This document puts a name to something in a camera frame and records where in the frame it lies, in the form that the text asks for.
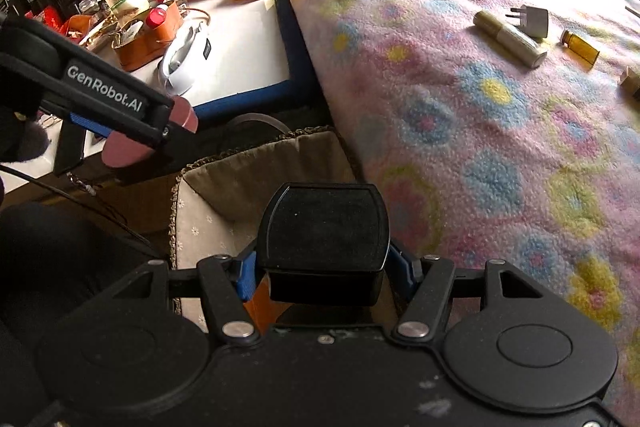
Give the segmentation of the floral fleece blanket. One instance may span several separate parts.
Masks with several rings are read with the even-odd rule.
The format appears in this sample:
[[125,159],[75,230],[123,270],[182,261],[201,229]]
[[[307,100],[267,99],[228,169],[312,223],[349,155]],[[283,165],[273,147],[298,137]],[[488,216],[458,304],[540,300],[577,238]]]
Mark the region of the floral fleece blanket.
[[[413,253],[499,257],[599,323],[620,369],[606,396],[639,421],[637,0],[290,0],[335,127]],[[549,12],[530,69],[473,24]],[[564,29],[600,51],[593,67]]]

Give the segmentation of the gold cylindrical tube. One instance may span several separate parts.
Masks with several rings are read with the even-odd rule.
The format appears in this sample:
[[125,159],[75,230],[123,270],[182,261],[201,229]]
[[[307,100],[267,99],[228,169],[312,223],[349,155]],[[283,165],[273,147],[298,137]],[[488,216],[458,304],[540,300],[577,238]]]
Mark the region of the gold cylindrical tube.
[[500,20],[491,12],[481,10],[474,14],[473,24],[504,46],[530,69],[537,68],[546,58],[547,52],[524,32]]

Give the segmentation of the white handheld device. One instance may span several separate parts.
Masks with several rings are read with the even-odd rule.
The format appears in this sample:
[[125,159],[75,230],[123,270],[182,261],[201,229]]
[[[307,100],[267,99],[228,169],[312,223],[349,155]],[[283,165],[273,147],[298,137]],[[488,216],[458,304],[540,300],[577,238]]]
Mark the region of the white handheld device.
[[171,95],[185,94],[204,77],[212,52],[208,23],[183,25],[158,66],[160,83]]

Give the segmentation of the beige fabric storage basket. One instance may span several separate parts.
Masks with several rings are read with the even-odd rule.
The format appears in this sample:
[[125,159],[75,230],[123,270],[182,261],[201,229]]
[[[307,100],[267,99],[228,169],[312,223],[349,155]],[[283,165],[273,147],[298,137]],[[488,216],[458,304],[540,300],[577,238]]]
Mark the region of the beige fabric storage basket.
[[256,239],[262,213],[286,182],[354,182],[338,135],[306,128],[248,150],[195,161],[171,193],[170,263],[193,269],[209,256],[239,256]]

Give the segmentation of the amber glass vial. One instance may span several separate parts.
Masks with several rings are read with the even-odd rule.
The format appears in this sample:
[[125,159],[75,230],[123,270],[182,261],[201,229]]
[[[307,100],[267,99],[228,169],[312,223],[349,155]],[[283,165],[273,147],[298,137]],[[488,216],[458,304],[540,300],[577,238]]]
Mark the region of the amber glass vial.
[[561,35],[564,48],[577,55],[586,65],[593,67],[600,56],[600,51],[574,32],[564,29]]

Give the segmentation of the orange leather organizer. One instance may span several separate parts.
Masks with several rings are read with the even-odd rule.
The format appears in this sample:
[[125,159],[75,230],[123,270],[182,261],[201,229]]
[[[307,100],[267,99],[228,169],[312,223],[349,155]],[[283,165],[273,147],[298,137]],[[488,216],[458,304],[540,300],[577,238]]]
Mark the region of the orange leather organizer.
[[133,72],[160,58],[183,25],[175,1],[159,4],[138,14],[116,31],[112,42],[119,65]]

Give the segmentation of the black rounded case with grid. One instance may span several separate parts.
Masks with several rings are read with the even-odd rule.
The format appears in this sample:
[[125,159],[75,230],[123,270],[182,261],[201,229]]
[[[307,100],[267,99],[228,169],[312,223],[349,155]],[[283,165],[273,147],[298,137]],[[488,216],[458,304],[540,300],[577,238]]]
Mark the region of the black rounded case with grid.
[[387,210],[369,183],[282,184],[256,245],[270,298],[307,306],[373,306],[389,250]]

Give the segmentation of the gold mirrored lipstick tube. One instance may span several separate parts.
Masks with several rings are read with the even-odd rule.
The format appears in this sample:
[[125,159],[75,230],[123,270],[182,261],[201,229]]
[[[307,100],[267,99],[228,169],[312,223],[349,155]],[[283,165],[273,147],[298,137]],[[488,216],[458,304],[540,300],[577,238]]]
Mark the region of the gold mirrored lipstick tube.
[[640,101],[640,75],[626,67],[620,75],[620,89],[636,101]]

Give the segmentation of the grey power plug adapter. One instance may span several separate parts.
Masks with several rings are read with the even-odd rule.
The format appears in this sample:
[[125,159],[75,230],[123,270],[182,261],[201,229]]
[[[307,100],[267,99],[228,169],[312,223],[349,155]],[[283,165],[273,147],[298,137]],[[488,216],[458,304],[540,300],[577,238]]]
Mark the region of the grey power plug adapter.
[[512,6],[506,17],[517,20],[516,26],[533,39],[544,39],[549,32],[549,12],[543,8],[523,4]]

